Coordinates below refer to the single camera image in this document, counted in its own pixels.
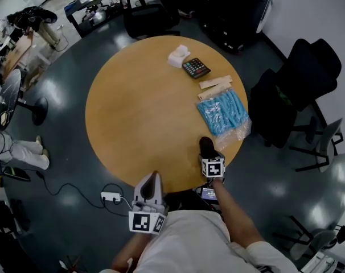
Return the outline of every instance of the power strip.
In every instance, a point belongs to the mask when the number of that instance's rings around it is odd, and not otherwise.
[[[121,194],[120,193],[114,193],[114,192],[102,192],[101,197],[105,201],[121,201]]]

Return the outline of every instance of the round wooden table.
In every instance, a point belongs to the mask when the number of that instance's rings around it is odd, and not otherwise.
[[[212,71],[198,80],[170,66],[180,44]],[[243,84],[231,64],[213,48],[181,36],[157,36],[122,49],[105,63],[88,95],[85,121],[90,143],[113,175],[136,186],[157,170],[164,192],[204,183],[198,162],[199,139],[212,138],[196,108],[199,81],[231,75],[232,87],[248,110]],[[225,164],[242,141],[222,150]]]

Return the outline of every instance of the screen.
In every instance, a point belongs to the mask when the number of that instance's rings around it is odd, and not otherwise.
[[[211,188],[202,189],[202,198],[207,200],[217,200],[214,190]]]

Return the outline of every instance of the white pants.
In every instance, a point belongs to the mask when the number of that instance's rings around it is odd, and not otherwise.
[[[47,23],[43,21],[40,23],[40,27],[37,32],[48,44],[56,46],[59,39],[54,33],[54,31],[48,26]]]
[[[42,149],[43,147],[38,142],[18,140],[12,144],[11,155],[16,160],[46,170],[50,161],[42,155]]]

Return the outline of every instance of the white tissue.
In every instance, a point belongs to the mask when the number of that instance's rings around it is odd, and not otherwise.
[[[190,55],[190,51],[188,51],[188,48],[185,45],[183,46],[181,44],[176,48],[176,50],[169,54],[167,62],[173,67],[181,68],[183,61],[188,55]]]

